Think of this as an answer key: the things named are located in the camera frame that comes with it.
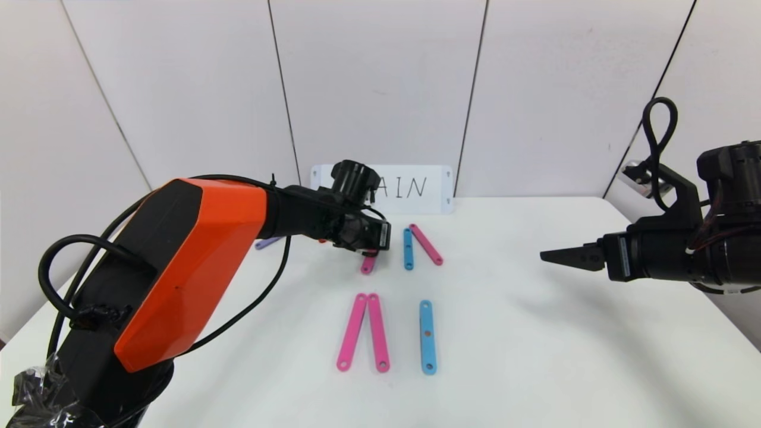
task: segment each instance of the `purple plastic bar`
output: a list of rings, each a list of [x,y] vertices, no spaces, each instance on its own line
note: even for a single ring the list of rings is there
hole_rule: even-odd
[[[257,250],[261,250],[262,248],[266,247],[267,245],[270,245],[270,244],[272,244],[274,242],[277,242],[277,241],[281,240],[282,238],[283,238],[282,236],[278,236],[277,238],[263,239],[263,240],[255,243],[253,245],[253,247],[256,248]]]

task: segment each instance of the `table surface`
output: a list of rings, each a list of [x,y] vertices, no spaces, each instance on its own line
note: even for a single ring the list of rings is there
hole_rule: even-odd
[[[761,355],[703,294],[540,261],[541,250],[623,230],[628,222],[607,202],[458,199],[450,216],[390,221],[392,250],[370,276],[358,255],[294,238],[269,297],[176,360],[141,428],[761,425]],[[415,269],[404,270],[410,222],[443,266],[417,246]],[[283,244],[248,254],[206,332],[259,295]],[[380,296],[387,373],[374,368],[367,317],[351,369],[336,369],[358,292]],[[422,299],[434,306],[433,376],[420,367]],[[12,415],[13,375],[43,362],[53,318],[46,305],[0,353],[0,420]]]

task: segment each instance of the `panel seam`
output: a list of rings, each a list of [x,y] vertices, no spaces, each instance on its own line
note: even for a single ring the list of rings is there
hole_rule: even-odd
[[[293,125],[291,124],[291,110],[288,108],[288,95],[285,93],[285,79],[283,78],[283,67],[280,63],[280,49],[278,48],[278,37],[275,34],[275,18],[272,16],[272,3],[267,0],[267,8],[269,9],[269,23],[272,25],[272,40],[275,42],[275,56],[278,59],[278,71],[280,72],[280,85],[283,90],[283,101],[285,102],[285,115],[288,118],[288,132],[291,134],[291,147],[293,148],[293,160],[296,163],[296,177],[298,177],[298,184],[301,186],[301,171],[298,167],[298,155],[296,154],[296,141],[293,138]]]
[[[679,32],[679,37],[677,38],[677,42],[673,45],[673,49],[671,50],[671,55],[668,57],[668,61],[666,62],[666,68],[664,69],[663,73],[661,73],[661,78],[658,79],[658,84],[655,85],[655,90],[653,91],[653,95],[650,96],[650,100],[655,98],[655,96],[658,94],[658,90],[661,89],[661,84],[664,81],[664,78],[666,77],[666,73],[668,72],[669,66],[671,66],[671,60],[673,59],[674,55],[677,53],[677,48],[679,47],[679,43],[682,41],[682,36],[684,36],[684,31],[687,29],[687,24],[689,23],[689,19],[693,16],[693,11],[695,10],[695,6],[697,5],[698,0],[693,0],[693,5],[690,6],[689,12],[687,12],[687,19],[684,20],[684,25],[682,25],[682,30]],[[605,199],[608,196],[608,192],[610,192],[610,188],[613,186],[613,182],[616,180],[616,175],[618,175],[619,170],[621,169],[621,165],[626,160],[626,156],[629,154],[629,150],[632,148],[632,145],[634,145],[634,140],[637,138],[637,134],[639,133],[639,130],[642,128],[642,119],[639,120],[639,123],[637,124],[637,128],[634,130],[634,135],[632,136],[632,139],[629,141],[629,145],[626,146],[626,150],[623,152],[623,156],[621,157],[621,160],[619,161],[618,166],[616,167],[616,170],[613,172],[613,176],[610,178],[610,182],[608,183],[608,187],[605,188],[605,192],[603,193],[603,199]]]
[[[463,166],[463,153],[465,152],[465,138],[468,135],[468,123],[470,122],[470,109],[473,106],[473,92],[476,90],[476,76],[478,75],[478,65],[481,59],[481,47],[483,46],[483,34],[486,29],[486,15],[489,13],[489,0],[483,9],[483,21],[481,22],[481,36],[478,42],[478,51],[476,52],[476,66],[473,69],[473,81],[470,84],[470,98],[468,99],[468,111],[465,115],[465,129],[463,130],[463,143],[460,145],[460,159],[457,161],[457,173],[454,178],[454,192],[452,196],[457,196],[457,185],[460,183],[460,171]]]
[[[77,40],[77,44],[79,45],[79,50],[82,52],[82,56],[84,57],[84,61],[87,63],[88,69],[90,69],[90,74],[93,76],[93,80],[95,80],[95,85],[97,86],[97,89],[100,92],[100,96],[103,97],[103,101],[106,103],[106,107],[108,107],[108,112],[111,115],[113,122],[116,124],[116,128],[119,130],[119,134],[122,136],[124,145],[127,146],[127,151],[129,151],[129,155],[132,156],[132,160],[135,162],[135,165],[138,167],[138,171],[140,172],[140,175],[143,181],[145,182],[145,185],[148,186],[149,190],[153,190],[151,183],[148,181],[148,177],[145,176],[145,171],[143,171],[142,166],[140,165],[140,162],[138,162],[138,158],[135,155],[135,151],[132,150],[132,146],[129,144],[127,137],[124,135],[124,130],[122,129],[122,126],[119,124],[119,121],[116,118],[116,114],[114,114],[113,112],[113,108],[111,108],[111,103],[108,101],[108,98],[106,97],[106,93],[103,91],[103,86],[100,85],[100,81],[95,75],[95,70],[93,69],[92,63],[90,63],[90,58],[88,58],[87,53],[84,51],[84,46],[82,46],[82,41],[79,38],[79,34],[77,34],[77,30],[74,28],[72,17],[69,16],[66,5],[64,4],[63,0],[59,0],[59,3],[61,4],[61,7],[63,8],[63,13],[66,15],[66,20],[68,21],[68,25],[72,29],[72,33],[74,33],[74,38]]]

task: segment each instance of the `white wall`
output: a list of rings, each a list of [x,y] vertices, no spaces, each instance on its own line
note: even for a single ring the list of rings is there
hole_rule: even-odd
[[[60,2],[0,0],[0,338],[42,305],[45,249],[100,234],[147,190]],[[63,251],[53,282],[87,250]]]
[[[761,139],[760,18],[761,3],[756,0],[699,0],[658,91],[679,108],[677,131],[661,161],[695,183],[702,199],[708,193],[698,178],[698,156],[723,145]],[[659,138],[665,112],[656,110]],[[642,160],[648,154],[640,132],[626,160]],[[661,212],[620,180],[613,182],[606,199],[632,220]],[[761,349],[761,293],[711,300]]]
[[[486,0],[271,3],[302,180],[345,158],[457,169]]]
[[[692,0],[489,3],[457,196],[603,196]]]
[[[153,187],[212,173],[298,183],[267,2],[64,5]]]

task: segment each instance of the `white sign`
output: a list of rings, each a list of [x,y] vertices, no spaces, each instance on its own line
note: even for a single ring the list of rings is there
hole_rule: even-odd
[[[380,175],[373,208],[385,214],[449,214],[454,174],[443,165],[368,165]],[[312,167],[311,188],[331,187],[332,165]]]

